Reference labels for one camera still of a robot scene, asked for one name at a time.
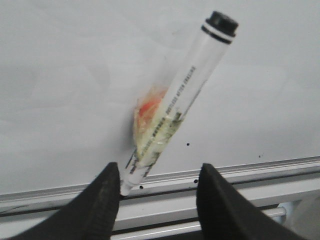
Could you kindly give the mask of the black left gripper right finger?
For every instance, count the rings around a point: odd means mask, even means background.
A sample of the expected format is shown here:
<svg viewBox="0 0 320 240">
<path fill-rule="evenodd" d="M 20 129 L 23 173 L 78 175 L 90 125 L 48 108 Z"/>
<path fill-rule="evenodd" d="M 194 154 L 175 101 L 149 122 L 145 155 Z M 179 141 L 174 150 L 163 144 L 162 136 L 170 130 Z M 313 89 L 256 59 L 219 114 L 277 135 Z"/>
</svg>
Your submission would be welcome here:
<svg viewBox="0 0 320 240">
<path fill-rule="evenodd" d="M 196 208 L 206 240 L 295 240 L 297 235 L 246 200 L 209 163 L 201 167 Z"/>
</svg>

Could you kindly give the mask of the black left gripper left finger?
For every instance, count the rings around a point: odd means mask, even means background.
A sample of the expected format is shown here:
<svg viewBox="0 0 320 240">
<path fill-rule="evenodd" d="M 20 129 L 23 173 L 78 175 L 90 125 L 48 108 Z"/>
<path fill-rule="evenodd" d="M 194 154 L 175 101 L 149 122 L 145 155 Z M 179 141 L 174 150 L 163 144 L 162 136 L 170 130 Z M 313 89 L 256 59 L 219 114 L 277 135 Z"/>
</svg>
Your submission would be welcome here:
<svg viewBox="0 0 320 240">
<path fill-rule="evenodd" d="M 109 240 L 120 205 L 118 164 L 109 163 L 71 202 L 10 240 Z"/>
</svg>

